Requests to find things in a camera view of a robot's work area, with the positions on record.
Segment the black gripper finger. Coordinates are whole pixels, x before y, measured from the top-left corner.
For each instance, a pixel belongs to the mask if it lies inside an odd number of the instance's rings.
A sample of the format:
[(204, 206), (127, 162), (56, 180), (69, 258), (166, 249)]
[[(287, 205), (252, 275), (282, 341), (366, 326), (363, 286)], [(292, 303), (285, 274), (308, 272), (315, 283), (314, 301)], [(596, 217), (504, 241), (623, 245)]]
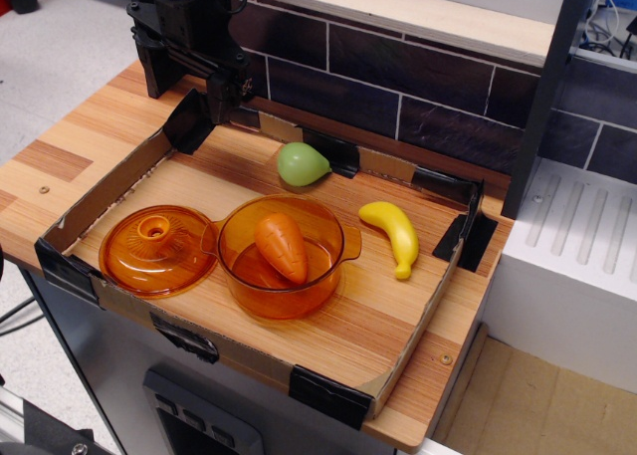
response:
[(218, 71), (206, 79), (206, 97), (210, 119), (222, 124), (230, 119), (230, 112), (239, 107), (252, 90), (252, 79), (243, 74)]

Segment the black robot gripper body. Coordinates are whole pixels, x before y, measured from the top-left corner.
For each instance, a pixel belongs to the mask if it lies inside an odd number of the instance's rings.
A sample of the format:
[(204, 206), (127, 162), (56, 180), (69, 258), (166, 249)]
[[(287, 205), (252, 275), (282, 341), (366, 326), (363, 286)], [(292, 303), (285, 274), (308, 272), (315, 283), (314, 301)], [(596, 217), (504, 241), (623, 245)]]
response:
[(135, 39), (201, 77), (226, 71), (244, 76), (249, 57), (229, 31), (231, 18), (248, 0), (151, 0), (132, 2), (127, 13), (135, 23)]

